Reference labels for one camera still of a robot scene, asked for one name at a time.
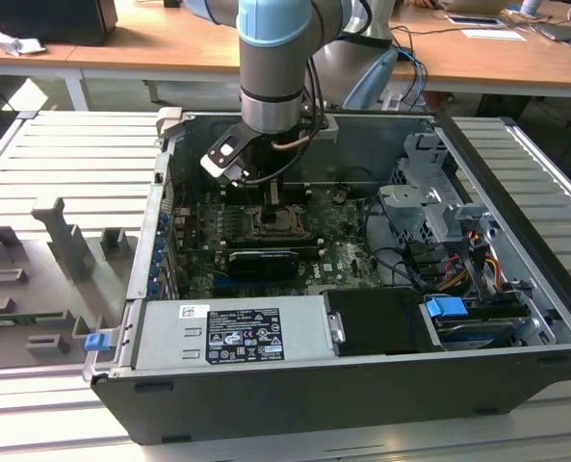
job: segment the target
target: blue cable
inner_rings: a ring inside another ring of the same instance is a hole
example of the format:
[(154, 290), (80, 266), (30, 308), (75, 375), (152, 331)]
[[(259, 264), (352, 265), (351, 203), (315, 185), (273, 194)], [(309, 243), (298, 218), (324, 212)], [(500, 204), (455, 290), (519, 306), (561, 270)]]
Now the blue cable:
[(419, 85), (418, 85), (418, 94), (416, 95), (416, 99), (413, 101), (413, 104), (408, 104), (405, 103), (407, 105), (409, 105), (411, 107), (411, 109), (413, 109), (416, 106), (416, 103), (420, 100), (420, 98), (422, 97), (422, 90), (424, 88), (425, 85), (425, 77), (424, 77), (424, 73), (422, 72), (422, 67), (420, 66), (420, 62), (418, 60), (416, 60), (410, 53), (408, 53), (407, 51), (405, 51), (402, 48), (399, 47), (395, 47), (395, 50), (397, 50), (399, 53), (403, 54), (406, 58), (408, 58), (411, 63), (413, 65), (415, 65), (416, 67), (416, 71), (418, 72), (418, 78), (419, 78)]

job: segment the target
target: paper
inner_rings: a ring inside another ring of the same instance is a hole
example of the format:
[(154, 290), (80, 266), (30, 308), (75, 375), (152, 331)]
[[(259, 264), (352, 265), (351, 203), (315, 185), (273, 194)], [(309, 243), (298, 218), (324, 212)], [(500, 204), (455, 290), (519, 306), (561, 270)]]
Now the paper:
[(0, 49), (13, 56), (45, 51), (45, 48), (36, 38), (15, 38), (2, 32), (0, 32)]
[(519, 40), (526, 39), (514, 31), (495, 31), (491, 29), (467, 29), (462, 33), (469, 39), (493, 39), (493, 40)]

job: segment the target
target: white paper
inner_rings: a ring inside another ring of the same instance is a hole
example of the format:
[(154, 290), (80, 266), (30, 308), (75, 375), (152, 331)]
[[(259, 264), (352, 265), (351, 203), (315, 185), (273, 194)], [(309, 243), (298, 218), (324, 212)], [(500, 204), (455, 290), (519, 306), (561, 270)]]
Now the white paper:
[(514, 31), (495, 31), (491, 29), (467, 29), (462, 33), (469, 39), (518, 40), (527, 41)]
[(16, 57), (45, 51), (45, 48), (36, 38), (15, 38), (2, 32), (0, 32), (0, 49), (8, 55)]
[(210, 305), (180, 305), (178, 318), (208, 318)]

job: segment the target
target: blue tab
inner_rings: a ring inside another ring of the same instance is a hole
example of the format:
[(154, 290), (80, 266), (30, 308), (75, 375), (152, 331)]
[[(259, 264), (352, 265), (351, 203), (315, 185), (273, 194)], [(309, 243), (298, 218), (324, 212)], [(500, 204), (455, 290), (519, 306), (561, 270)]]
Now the blue tab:
[(111, 341), (112, 341), (112, 334), (110, 334), (109, 332), (89, 334), (86, 336), (86, 341), (84, 342), (84, 349), (86, 351), (109, 351)]
[(432, 318), (469, 315), (465, 303), (457, 296), (434, 296), (427, 302), (427, 309)]

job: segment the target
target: power supply label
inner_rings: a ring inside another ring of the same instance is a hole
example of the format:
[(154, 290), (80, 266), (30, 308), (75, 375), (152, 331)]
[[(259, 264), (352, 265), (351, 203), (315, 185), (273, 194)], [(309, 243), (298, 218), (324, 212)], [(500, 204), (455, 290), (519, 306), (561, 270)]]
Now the power supply label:
[(278, 308), (209, 311), (206, 361), (232, 364), (285, 359)]

